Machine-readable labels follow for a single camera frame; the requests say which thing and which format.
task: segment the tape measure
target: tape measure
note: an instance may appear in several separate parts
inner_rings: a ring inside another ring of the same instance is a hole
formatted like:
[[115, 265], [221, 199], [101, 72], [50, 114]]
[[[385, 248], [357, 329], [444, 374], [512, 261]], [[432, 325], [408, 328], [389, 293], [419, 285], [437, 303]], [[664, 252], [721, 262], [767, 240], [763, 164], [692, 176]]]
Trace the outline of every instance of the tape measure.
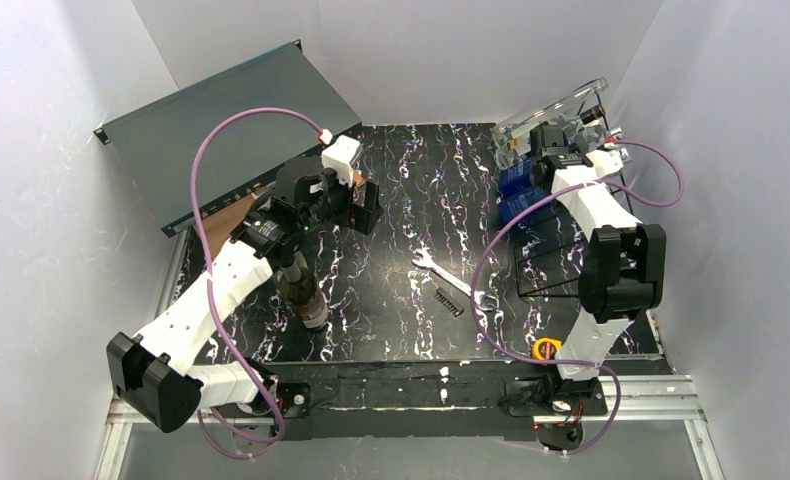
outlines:
[[563, 342], [554, 338], [542, 337], [533, 344], [531, 355], [537, 360], [551, 360], [563, 346]]

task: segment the white wall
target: white wall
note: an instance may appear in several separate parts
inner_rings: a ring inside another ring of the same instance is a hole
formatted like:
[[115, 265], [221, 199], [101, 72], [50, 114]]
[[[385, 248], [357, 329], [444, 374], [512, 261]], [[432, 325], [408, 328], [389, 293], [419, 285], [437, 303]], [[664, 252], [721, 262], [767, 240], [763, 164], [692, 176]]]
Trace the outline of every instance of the white wall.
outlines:
[[661, 0], [134, 0], [181, 87], [300, 38], [366, 124], [499, 121], [619, 82]]
[[[610, 105], [686, 172], [658, 319], [728, 478], [790, 478], [790, 2], [667, 0]], [[633, 187], [673, 176], [637, 155]]]
[[94, 472], [170, 241], [92, 130], [173, 89], [129, 1], [0, 1], [0, 479]]

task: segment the black marble table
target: black marble table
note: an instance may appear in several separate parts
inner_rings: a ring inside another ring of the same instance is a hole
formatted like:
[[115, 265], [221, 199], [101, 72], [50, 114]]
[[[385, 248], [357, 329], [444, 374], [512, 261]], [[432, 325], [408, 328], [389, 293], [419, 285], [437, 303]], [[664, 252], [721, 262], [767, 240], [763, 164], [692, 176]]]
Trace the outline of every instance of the black marble table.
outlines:
[[[467, 283], [475, 264], [501, 227], [497, 168], [490, 125], [366, 127], [362, 174], [381, 185], [383, 217], [374, 232], [327, 227], [307, 236], [303, 252], [314, 267], [331, 309], [324, 329], [307, 331], [271, 282], [261, 286], [226, 321], [245, 355], [264, 362], [454, 360], [497, 358], [482, 341], [468, 311], [453, 317], [435, 298], [437, 286], [453, 289], [435, 274], [413, 266], [413, 252], [427, 248], [434, 260]], [[562, 206], [536, 228], [517, 229], [493, 252], [483, 289], [501, 299], [500, 311], [484, 315], [489, 331], [509, 349], [528, 354], [544, 336], [565, 339], [577, 317], [574, 297], [520, 298], [514, 248], [546, 252], [523, 265], [523, 278], [557, 283], [574, 278], [585, 248], [583, 236]], [[189, 236], [177, 291], [203, 270], [201, 246]], [[555, 293], [574, 295], [575, 282]], [[455, 292], [460, 303], [467, 298]], [[214, 337], [200, 362], [225, 362], [228, 352]], [[633, 325], [613, 354], [658, 354], [651, 326]]]

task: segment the gray floor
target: gray floor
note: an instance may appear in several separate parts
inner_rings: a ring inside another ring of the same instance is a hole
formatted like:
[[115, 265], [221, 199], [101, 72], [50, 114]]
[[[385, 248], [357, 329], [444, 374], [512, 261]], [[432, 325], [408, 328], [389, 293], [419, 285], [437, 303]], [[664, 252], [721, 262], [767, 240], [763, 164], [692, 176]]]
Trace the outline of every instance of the gray floor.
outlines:
[[[600, 427], [586, 425], [588, 434]], [[210, 429], [231, 445], [223, 427]], [[701, 478], [682, 421], [617, 422], [595, 447], [568, 461], [516, 445], [481, 437], [316, 439], [285, 442], [255, 461], [239, 461], [212, 450], [197, 424], [172, 434], [136, 424], [121, 478]]]

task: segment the clear glass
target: clear glass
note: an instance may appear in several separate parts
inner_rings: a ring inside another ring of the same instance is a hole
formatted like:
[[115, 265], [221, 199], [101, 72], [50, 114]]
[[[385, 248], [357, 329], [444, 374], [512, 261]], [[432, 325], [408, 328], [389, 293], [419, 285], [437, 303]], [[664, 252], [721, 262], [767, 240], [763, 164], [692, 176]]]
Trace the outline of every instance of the clear glass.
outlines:
[[529, 108], [499, 122], [492, 127], [492, 140], [495, 142], [495, 162], [500, 168], [509, 168], [518, 162], [519, 155], [527, 152], [527, 134], [543, 122], [551, 122], [563, 127], [571, 140], [583, 130], [578, 118], [581, 107], [596, 94], [607, 88], [607, 80], [595, 79], [569, 95], [547, 104], [542, 108]]

